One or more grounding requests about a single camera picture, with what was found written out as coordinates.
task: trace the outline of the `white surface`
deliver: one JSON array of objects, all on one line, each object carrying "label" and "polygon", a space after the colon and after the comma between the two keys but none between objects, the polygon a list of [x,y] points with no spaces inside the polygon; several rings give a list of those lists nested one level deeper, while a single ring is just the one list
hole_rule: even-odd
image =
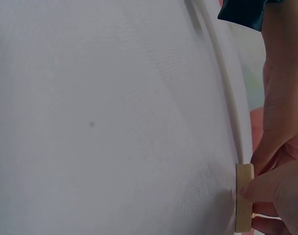
[{"label": "white surface", "polygon": [[190,5],[0,0],[0,235],[233,233],[238,158]]}]

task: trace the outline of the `dark blue fabric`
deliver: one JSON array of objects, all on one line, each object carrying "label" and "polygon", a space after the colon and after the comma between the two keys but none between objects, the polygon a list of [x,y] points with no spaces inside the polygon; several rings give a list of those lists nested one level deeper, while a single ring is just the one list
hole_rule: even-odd
[{"label": "dark blue fabric", "polygon": [[262,30],[264,6],[284,0],[224,0],[218,19]]}]

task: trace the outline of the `white rim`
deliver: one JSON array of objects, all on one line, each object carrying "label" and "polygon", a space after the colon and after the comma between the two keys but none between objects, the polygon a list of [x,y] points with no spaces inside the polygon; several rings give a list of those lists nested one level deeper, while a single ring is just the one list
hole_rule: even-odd
[{"label": "white rim", "polygon": [[202,28],[207,29],[209,43],[226,91],[231,127],[239,163],[248,163],[252,155],[249,106],[241,64],[228,24],[217,19],[217,0],[193,0]]}]

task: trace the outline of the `hand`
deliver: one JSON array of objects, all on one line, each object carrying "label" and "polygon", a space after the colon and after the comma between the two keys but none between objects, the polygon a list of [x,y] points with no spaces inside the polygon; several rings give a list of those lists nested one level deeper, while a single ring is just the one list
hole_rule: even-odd
[{"label": "hand", "polygon": [[298,235],[298,162],[256,177],[241,194],[254,202],[254,213],[282,219],[255,217],[254,229],[269,235]]},{"label": "hand", "polygon": [[251,160],[256,175],[298,160],[298,66],[273,67],[266,62],[263,80],[264,132]]}]

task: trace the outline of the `small wooden piece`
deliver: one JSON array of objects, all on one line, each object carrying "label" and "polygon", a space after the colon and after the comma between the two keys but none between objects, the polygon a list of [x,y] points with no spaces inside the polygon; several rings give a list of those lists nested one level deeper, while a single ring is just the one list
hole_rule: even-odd
[{"label": "small wooden piece", "polygon": [[252,227],[252,203],[244,199],[240,190],[254,178],[254,168],[252,164],[236,166],[237,197],[236,197],[236,222],[235,232],[243,233],[251,231]]}]

